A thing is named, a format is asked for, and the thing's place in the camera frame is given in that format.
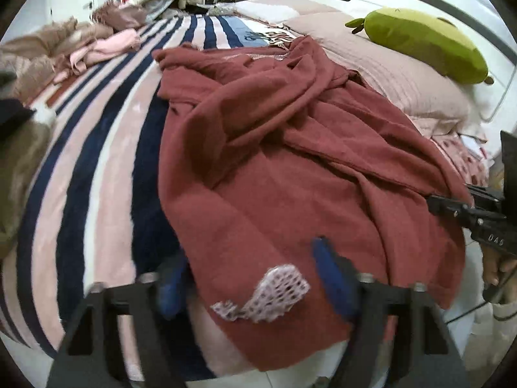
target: plush toy leaf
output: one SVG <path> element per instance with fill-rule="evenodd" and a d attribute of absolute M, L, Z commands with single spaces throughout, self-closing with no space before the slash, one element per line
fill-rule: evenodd
<path fill-rule="evenodd" d="M 352 31 L 352 34 L 355 35 L 356 33 L 359 33 L 361 32 L 361 30 L 364 29 L 364 25 L 361 25 L 361 26 L 358 26 L 356 27 L 353 31 Z"/>
<path fill-rule="evenodd" d="M 364 25 L 364 19 L 363 18 L 353 19 L 353 20 L 350 20 L 350 22 L 346 22 L 345 23 L 345 26 L 347 28 L 358 28 L 359 26 L 363 26 L 363 25 Z"/>

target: cable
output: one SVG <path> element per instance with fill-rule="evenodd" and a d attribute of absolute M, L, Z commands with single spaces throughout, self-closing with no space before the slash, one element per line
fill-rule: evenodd
<path fill-rule="evenodd" d="M 478 309 L 482 308 L 482 307 L 483 307 L 483 306 L 485 306 L 487 303 L 489 303 L 489 302 L 488 302 L 488 300 L 485 300 L 483 303 L 479 304 L 478 306 L 476 306 L 476 307 L 472 308 L 471 310 L 469 310 L 469 311 L 467 311 L 467 312 L 465 312 L 465 313 L 462 313 L 459 317 L 456 317 L 456 318 L 451 319 L 450 321 L 447 321 L 445 324 L 446 324 L 446 325 L 449 325 L 450 323 L 452 323 L 452 322 L 454 322 L 454 321 L 457 321 L 457 320 L 459 320 L 459 319 L 461 319 L 461 318 L 463 318 L 463 317 L 466 317 L 466 316 L 467 316 L 467 315 L 469 315 L 470 313 L 475 312 L 475 311 L 477 311 Z"/>
<path fill-rule="evenodd" d="M 493 299 L 497 298 L 497 297 L 498 297 L 498 295 L 500 295 L 500 294 L 501 294 L 502 289 L 504 289 L 504 288 L 505 288 L 506 283 L 508 283 L 508 282 L 510 281 L 510 279 L 511 279 L 511 278 L 512 278 L 516 273 L 517 273 L 517 265 L 513 268 L 513 270 L 512 270 L 511 272 L 506 273 L 505 277 L 503 277 L 503 279 L 502 279 L 501 283 L 499 284 L 499 286 L 497 286 L 497 288 L 498 288 L 497 292 L 492 296 L 492 298 L 491 298 L 490 300 L 493 300 Z M 485 305 L 486 305 L 486 304 L 488 304 L 488 303 L 490 303 L 490 302 L 489 302 L 488 300 L 486 300 L 485 302 L 480 303 L 478 306 L 476 306 L 476 307 L 472 308 L 471 310 L 469 310 L 469 311 L 467 311 L 467 312 L 465 312 L 465 313 L 462 313 L 462 314 L 461 314 L 461 315 L 459 315 L 458 317 L 453 318 L 453 319 L 451 319 L 450 321 L 446 321 L 446 323 L 445 323 L 445 324 L 446 324 L 446 325 L 449 325 L 449 324 L 451 324 L 451 323 L 452 323 L 452 322 L 454 322 L 454 321 L 457 321 L 457 320 L 459 320 L 459 319 L 461 319 L 461 318 L 463 318 L 463 317 L 466 317 L 466 316 L 467 316 L 467 315 L 469 315 L 470 313 L 477 311 L 478 309 L 482 308 L 483 306 L 485 306 Z"/>

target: human hand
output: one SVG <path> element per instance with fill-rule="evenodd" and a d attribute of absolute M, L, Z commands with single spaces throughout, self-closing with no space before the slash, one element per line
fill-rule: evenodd
<path fill-rule="evenodd" d="M 497 286 L 499 284 L 499 272 L 507 273 L 517 266 L 517 259 L 508 258 L 502 260 L 504 254 L 495 248 L 481 246 L 483 251 L 483 280 L 485 283 Z"/>
<path fill-rule="evenodd" d="M 497 286 L 500 283 L 500 274 L 512 271 L 517 266 L 517 259 L 504 258 L 504 254 L 489 246 L 481 246 L 483 251 L 483 280 Z M 517 300 L 517 276 L 512 277 L 503 289 L 504 303 Z"/>

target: black cloth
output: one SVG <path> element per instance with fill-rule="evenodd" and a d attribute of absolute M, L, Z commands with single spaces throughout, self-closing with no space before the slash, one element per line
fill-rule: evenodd
<path fill-rule="evenodd" d="M 0 100 L 0 141 L 14 133 L 20 125 L 34 115 L 18 99 Z"/>

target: finger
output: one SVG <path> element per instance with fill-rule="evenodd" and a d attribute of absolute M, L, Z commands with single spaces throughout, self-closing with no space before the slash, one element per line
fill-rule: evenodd
<path fill-rule="evenodd" d="M 499 267 L 499 270 L 501 270 L 503 273 L 507 273 L 508 271 L 512 271 L 516 266 L 517 260 L 506 260 L 503 261 L 503 263 Z"/>
<path fill-rule="evenodd" d="M 491 285 L 497 286 L 499 278 L 497 277 L 498 263 L 501 258 L 495 249 L 482 247 L 483 250 L 483 280 Z"/>

